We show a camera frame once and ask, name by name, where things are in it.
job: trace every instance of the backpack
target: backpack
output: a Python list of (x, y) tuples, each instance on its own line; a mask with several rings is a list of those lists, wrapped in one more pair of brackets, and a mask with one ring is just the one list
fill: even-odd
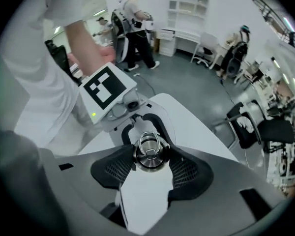
[(233, 50), (234, 57), (233, 58), (235, 58), (235, 59), (237, 59), (239, 61), (242, 61), (243, 58), (248, 53), (249, 35), (247, 35), (248, 42), (246, 43), (246, 42), (244, 42), (242, 40), (242, 33), (241, 33), (241, 31), (239, 33), (240, 33), (241, 41), (239, 43), (237, 43), (237, 45), (234, 47), (234, 50)]

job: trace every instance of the sneaker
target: sneaker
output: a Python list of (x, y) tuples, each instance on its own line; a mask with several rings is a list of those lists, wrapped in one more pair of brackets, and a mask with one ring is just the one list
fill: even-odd
[(160, 65), (160, 62), (159, 62), (159, 61), (156, 61), (156, 62), (155, 62), (155, 66), (154, 66), (154, 67), (151, 67), (150, 69), (155, 69), (155, 68), (157, 68), (159, 65)]
[(139, 65), (138, 64), (136, 64), (134, 67), (132, 67), (132, 68), (126, 68), (124, 71), (125, 72), (131, 72), (131, 71), (133, 71), (133, 70), (135, 70), (135, 69), (137, 69), (137, 68), (139, 68)]

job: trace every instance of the gray floor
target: gray floor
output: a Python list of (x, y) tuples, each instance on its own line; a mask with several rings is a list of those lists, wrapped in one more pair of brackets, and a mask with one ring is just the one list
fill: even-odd
[[(215, 70), (208, 70), (203, 64), (190, 63), (191, 57), (184, 53), (176, 53), (173, 57), (154, 55), (161, 62), (155, 70), (147, 69), (143, 62), (139, 62), (140, 68), (129, 73), (139, 73), (154, 88), (156, 94), (168, 93), (192, 112), (209, 129), (212, 125), (226, 117), (226, 113), (239, 101), (247, 102), (258, 99), (258, 95), (250, 86), (245, 91), (248, 82), (234, 85), (233, 80), (228, 79), (224, 85), (220, 84), (220, 78)], [(126, 68), (126, 64), (120, 64), (120, 68)], [(153, 96), (153, 90), (140, 77), (133, 77), (138, 83), (138, 90), (147, 97)], [(228, 146), (234, 137), (227, 126), (219, 127), (216, 136)], [(245, 151), (239, 145), (233, 147), (231, 152), (243, 164), (246, 163)], [(262, 177), (265, 176), (265, 165), (268, 165), (268, 157), (265, 164), (261, 156), (261, 147), (258, 144), (246, 149), (247, 161), (250, 168)]]

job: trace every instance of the black chair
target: black chair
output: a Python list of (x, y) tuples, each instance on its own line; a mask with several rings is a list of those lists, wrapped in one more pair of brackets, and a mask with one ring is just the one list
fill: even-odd
[[(264, 152), (272, 153), (283, 148), (285, 144), (292, 144), (294, 142), (295, 133), (289, 121), (283, 119), (267, 120), (258, 102), (253, 100), (251, 103), (258, 106), (264, 119), (258, 125), (256, 125), (249, 112), (242, 114), (239, 112), (240, 108), (243, 107), (243, 104), (239, 102), (227, 113), (227, 118), (215, 126), (228, 123), (235, 133), (236, 139), (239, 140), (240, 147), (243, 149), (249, 148), (255, 142), (258, 142), (260, 145), (263, 143)], [(246, 128), (238, 124), (237, 119), (239, 117), (247, 117), (250, 120), (254, 128), (253, 133), (249, 133)], [(281, 145), (269, 148), (269, 142), (278, 142)]]
[(63, 45), (57, 47), (53, 50), (51, 56), (54, 58), (57, 65), (79, 86), (81, 81), (75, 78), (70, 71), (69, 60), (65, 47)]

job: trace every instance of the white device housing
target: white device housing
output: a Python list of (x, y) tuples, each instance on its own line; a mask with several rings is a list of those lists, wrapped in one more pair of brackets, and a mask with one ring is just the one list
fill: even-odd
[(79, 90), (87, 112), (98, 123), (137, 83), (112, 63), (107, 63), (87, 78)]

